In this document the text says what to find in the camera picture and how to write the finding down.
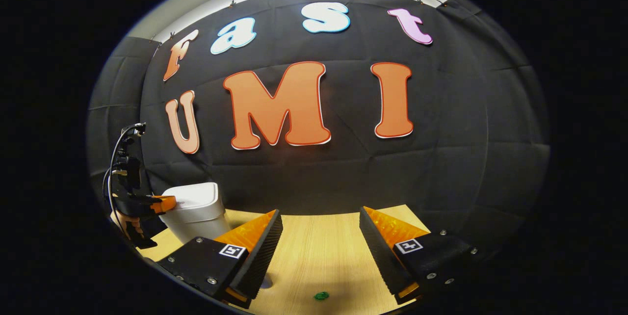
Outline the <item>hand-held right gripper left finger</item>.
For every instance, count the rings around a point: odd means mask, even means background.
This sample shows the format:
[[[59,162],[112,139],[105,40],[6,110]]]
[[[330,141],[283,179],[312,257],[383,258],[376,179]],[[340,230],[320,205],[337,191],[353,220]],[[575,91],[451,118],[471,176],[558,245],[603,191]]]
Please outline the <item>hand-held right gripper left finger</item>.
[[[195,236],[157,265],[216,301],[248,309],[260,291],[282,231],[280,210],[272,210],[216,239]]]

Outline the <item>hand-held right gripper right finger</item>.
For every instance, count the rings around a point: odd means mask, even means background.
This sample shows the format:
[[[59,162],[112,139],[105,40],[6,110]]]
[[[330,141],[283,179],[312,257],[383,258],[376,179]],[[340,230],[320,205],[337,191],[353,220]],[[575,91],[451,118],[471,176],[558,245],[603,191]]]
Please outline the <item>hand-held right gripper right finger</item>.
[[[399,305],[453,288],[479,261],[477,247],[446,230],[432,233],[367,206],[359,226]]]

